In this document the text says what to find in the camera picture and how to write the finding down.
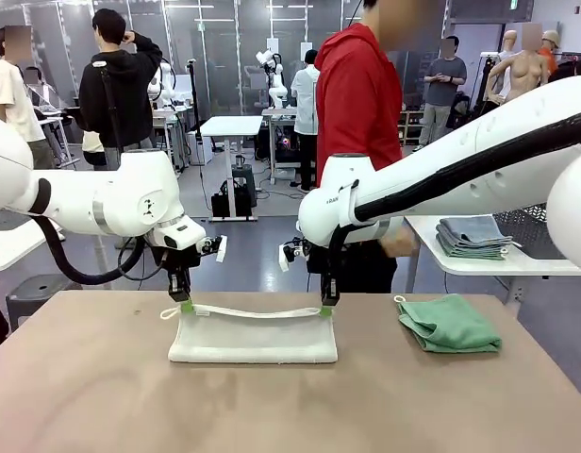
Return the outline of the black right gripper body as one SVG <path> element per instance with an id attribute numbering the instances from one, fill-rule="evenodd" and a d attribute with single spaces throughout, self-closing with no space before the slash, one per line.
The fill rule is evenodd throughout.
<path id="1" fill-rule="evenodd" d="M 326 248 L 312 245 L 307 257 L 307 271 L 310 274 L 320 275 L 324 279 L 338 277 L 341 259 L 339 247 Z"/>

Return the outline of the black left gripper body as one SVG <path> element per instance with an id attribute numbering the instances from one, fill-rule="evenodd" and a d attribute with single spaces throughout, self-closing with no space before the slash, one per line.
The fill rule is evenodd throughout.
<path id="1" fill-rule="evenodd" d="M 201 254 L 194 245 L 184 250 L 166 249 L 162 261 L 172 284 L 190 284 L 190 269 L 200 265 Z"/>

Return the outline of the person's right hand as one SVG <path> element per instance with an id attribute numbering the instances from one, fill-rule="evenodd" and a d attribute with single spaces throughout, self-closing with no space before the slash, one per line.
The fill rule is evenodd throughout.
<path id="1" fill-rule="evenodd" d="M 378 241 L 388 258 L 409 257 L 417 248 L 414 233 L 408 226 L 400 226 L 393 232 L 387 232 Z"/>

